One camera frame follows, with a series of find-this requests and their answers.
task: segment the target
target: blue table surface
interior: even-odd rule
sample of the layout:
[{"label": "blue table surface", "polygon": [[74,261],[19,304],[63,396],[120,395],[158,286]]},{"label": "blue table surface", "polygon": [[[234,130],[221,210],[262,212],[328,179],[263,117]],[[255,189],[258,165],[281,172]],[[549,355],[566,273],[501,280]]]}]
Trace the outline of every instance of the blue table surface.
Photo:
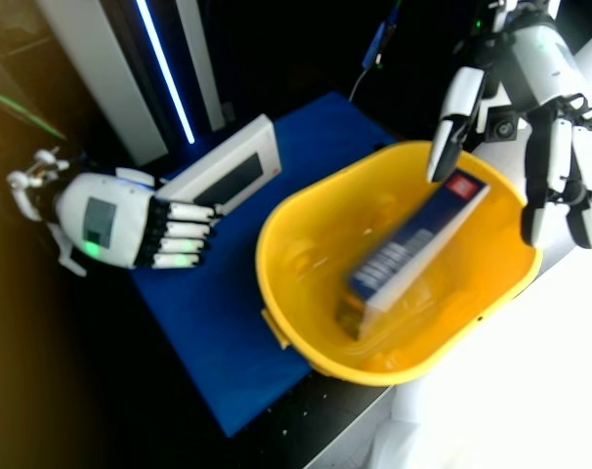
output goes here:
[{"label": "blue table surface", "polygon": [[285,115],[275,133],[281,174],[220,222],[203,267],[131,273],[229,437],[310,371],[295,350],[279,348],[260,314],[255,247],[264,221],[289,195],[396,141],[337,93]]}]

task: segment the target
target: green light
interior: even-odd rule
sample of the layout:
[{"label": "green light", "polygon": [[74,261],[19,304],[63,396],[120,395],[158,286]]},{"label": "green light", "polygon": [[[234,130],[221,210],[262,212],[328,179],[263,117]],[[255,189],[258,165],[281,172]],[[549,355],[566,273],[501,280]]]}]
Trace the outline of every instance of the green light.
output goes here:
[{"label": "green light", "polygon": [[175,266],[177,267],[185,267],[188,264],[188,258],[183,255],[178,255],[175,257]]},{"label": "green light", "polygon": [[99,257],[99,253],[101,252],[101,248],[95,242],[85,241],[83,245],[83,250],[88,256],[91,257]]}]

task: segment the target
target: light strip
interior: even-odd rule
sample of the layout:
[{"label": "light strip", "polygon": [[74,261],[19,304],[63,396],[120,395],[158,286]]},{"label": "light strip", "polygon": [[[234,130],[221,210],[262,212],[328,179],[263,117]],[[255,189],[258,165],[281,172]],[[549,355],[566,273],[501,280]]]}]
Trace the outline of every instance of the light strip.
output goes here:
[{"label": "light strip", "polygon": [[138,4],[138,8],[140,9],[140,15],[142,15],[144,26],[147,29],[148,38],[150,39],[150,44],[152,45],[152,50],[155,52],[155,55],[157,56],[157,61],[159,62],[159,67],[161,68],[161,74],[166,80],[166,85],[168,86],[170,97],[172,98],[172,102],[175,104],[175,108],[177,109],[177,113],[179,114],[179,119],[181,120],[181,125],[183,125],[183,130],[186,132],[188,142],[193,144],[194,135],[191,133],[190,123],[188,122],[188,117],[186,116],[186,112],[183,109],[183,104],[181,103],[181,99],[179,98],[179,92],[177,91],[177,87],[175,86],[175,81],[172,79],[172,74],[170,73],[170,67],[168,66],[168,62],[166,61],[166,56],[164,56],[163,50],[161,49],[161,43],[159,42],[159,37],[157,36],[157,31],[155,30],[155,25],[153,24],[152,18],[150,17],[147,2],[146,0],[136,0],[136,3]]}]

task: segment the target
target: yellow basket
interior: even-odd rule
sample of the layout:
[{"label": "yellow basket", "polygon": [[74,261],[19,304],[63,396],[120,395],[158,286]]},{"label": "yellow basket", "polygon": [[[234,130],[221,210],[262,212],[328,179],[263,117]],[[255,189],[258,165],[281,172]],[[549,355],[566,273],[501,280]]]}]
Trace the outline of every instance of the yellow basket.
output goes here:
[{"label": "yellow basket", "polygon": [[541,252],[520,237],[524,202],[495,170],[463,152],[459,166],[489,193],[360,341],[334,320],[352,268],[436,188],[425,181],[430,143],[401,143],[306,188],[275,209],[257,244],[262,312],[281,347],[320,372],[373,386],[414,379],[478,321],[536,276]]}]

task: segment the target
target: robotic hand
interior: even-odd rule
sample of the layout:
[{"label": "robotic hand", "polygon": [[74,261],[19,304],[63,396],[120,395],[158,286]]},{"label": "robotic hand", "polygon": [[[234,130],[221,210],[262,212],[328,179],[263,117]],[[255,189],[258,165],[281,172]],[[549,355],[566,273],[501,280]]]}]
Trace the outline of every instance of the robotic hand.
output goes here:
[{"label": "robotic hand", "polygon": [[126,269],[201,264],[219,207],[160,199],[152,176],[140,171],[119,168],[115,177],[83,173],[66,183],[60,172],[67,161],[44,150],[35,160],[26,172],[8,176],[14,199],[25,217],[46,221],[60,247],[60,264],[77,275],[86,271],[70,258],[72,246]]},{"label": "robotic hand", "polygon": [[524,241],[545,247],[554,219],[562,213],[558,205],[565,204],[573,240],[592,248],[592,107],[587,84],[554,24],[558,8],[559,0],[486,5],[480,18],[491,20],[492,29],[481,32],[484,22],[479,19],[466,44],[472,60],[457,71],[448,88],[427,180],[438,182],[452,172],[483,110],[483,99],[492,97],[493,84],[501,80],[514,119],[500,124],[496,135],[507,140],[515,134],[518,117],[532,127],[526,151]]}]

